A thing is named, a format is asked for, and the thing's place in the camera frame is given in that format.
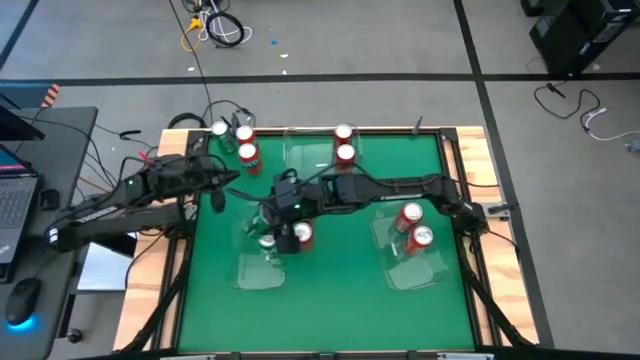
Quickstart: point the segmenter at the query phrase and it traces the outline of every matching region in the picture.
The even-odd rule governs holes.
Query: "green table surface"
[[[266,196],[273,175],[286,168],[283,142],[289,148],[331,141],[329,136],[259,138],[262,174],[243,175],[229,187]],[[364,157],[358,162],[380,179],[442,171],[432,135],[363,135],[362,148]],[[235,155],[222,155],[213,143],[210,151],[227,166],[240,168]],[[226,210],[214,214],[208,195],[201,200],[178,344],[181,352],[473,348],[451,221],[428,201],[419,202],[449,268],[445,281],[413,291],[389,287],[371,235],[373,211],[383,204],[372,204],[351,215],[315,219],[313,251],[286,257],[284,285],[248,291],[229,281],[237,257],[234,214],[248,202],[227,195]]]

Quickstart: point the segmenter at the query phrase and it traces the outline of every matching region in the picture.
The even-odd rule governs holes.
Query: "concrete floor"
[[[26,2],[3,2],[0,14],[23,9]],[[186,24],[189,16],[174,2]],[[236,49],[205,44],[199,56],[207,76],[279,75],[282,70],[468,74],[471,67],[453,3],[235,0],[232,13],[253,27],[254,38]],[[527,73],[525,64],[538,55],[528,38],[534,20],[522,15],[519,2],[463,4],[482,72]],[[142,10],[124,0],[87,0],[74,6],[64,0],[40,2],[0,70],[0,79],[197,76],[197,71],[188,70],[194,61],[179,47],[180,32],[168,4],[140,0],[136,6]],[[11,28],[12,19],[0,15],[0,29]],[[272,40],[278,45],[271,45]],[[640,72],[639,40],[640,30],[629,29],[596,60],[599,70],[591,67],[589,72]],[[289,56],[284,59],[281,54]],[[530,68],[536,73],[544,70],[536,61]],[[640,332],[640,266],[635,259],[640,244],[634,241],[640,158],[626,152],[622,140],[594,141],[576,118],[558,120],[544,112],[533,99],[533,90],[541,85],[491,82],[487,88],[555,345],[640,353],[635,341]],[[558,112],[569,112],[582,88],[598,94],[609,109],[594,121],[598,134],[640,130],[640,81],[572,82],[562,88],[566,101],[544,93],[541,98]],[[265,126],[335,125],[346,120],[409,125],[419,116],[425,117],[424,125],[486,126],[471,81],[215,84],[209,89],[213,100],[237,101]],[[591,101],[585,100],[585,108]],[[83,105],[100,109],[100,125],[116,131],[141,129],[141,139],[157,143],[173,116],[200,113],[206,98],[202,85],[67,86],[56,103]],[[221,107],[219,114],[230,110]],[[94,139],[113,171],[123,156],[143,149],[99,129]],[[88,169],[83,174],[95,179]],[[119,301],[118,295],[109,294],[78,305],[72,325],[100,336],[88,337],[81,346],[56,344],[52,358],[108,352]],[[94,308],[108,315],[80,323],[91,318]]]

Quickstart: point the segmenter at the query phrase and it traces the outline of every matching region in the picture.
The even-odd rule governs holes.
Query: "wooden table frame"
[[[327,128],[304,128],[306,130],[327,130]],[[361,130],[384,131],[387,133],[404,133],[411,130],[410,127],[361,127]],[[434,128],[423,127],[429,131]],[[286,128],[260,128],[259,133],[280,133]],[[445,141],[442,141],[445,158],[448,162],[448,170],[453,178],[461,179],[476,184],[495,184],[496,175],[487,145],[485,132],[482,127],[456,127],[446,131]],[[171,153],[184,154],[186,144],[191,143],[189,137],[200,136],[201,129],[165,130],[162,133],[158,155]],[[462,159],[462,164],[456,164],[454,158]],[[464,168],[463,177],[458,177],[458,169]],[[461,194],[465,194],[464,188],[459,188]],[[474,202],[481,204],[502,203],[502,195],[498,187],[477,188],[468,187],[467,193]],[[500,235],[512,238],[510,221],[508,219],[490,218],[491,230]],[[141,238],[136,246],[136,255],[149,246],[153,238]],[[538,341],[535,323],[529,306],[527,291],[521,274],[518,257],[512,244],[495,235],[483,235],[480,239],[481,246],[474,253],[469,252],[471,240],[465,239],[466,255],[474,272],[479,278],[486,280],[486,285],[495,303],[515,326],[518,332],[536,343]],[[149,314],[157,305],[163,283],[175,276],[179,264],[184,255],[185,243],[183,241],[169,243],[159,241],[147,254],[141,257],[133,266],[129,278],[129,288],[125,294],[118,332],[114,342],[114,349],[120,349],[129,343],[137,331],[147,320]],[[508,345],[504,334],[497,329],[495,322],[488,315],[482,301],[477,294],[473,297],[473,307],[478,320],[476,324],[478,334],[474,333],[476,344],[481,345]],[[174,299],[166,313],[161,330],[161,336],[156,336],[153,348],[168,348],[176,344],[176,311],[177,299]]]

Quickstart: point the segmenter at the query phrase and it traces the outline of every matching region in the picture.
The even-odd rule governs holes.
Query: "computer mouse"
[[[13,287],[4,315],[10,325],[20,325],[27,321],[36,308],[41,281],[37,278],[26,278],[18,281]]]

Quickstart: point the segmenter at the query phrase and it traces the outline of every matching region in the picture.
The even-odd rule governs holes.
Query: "laptop keyboard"
[[[0,228],[15,228],[22,225],[31,192],[31,190],[0,190]]]

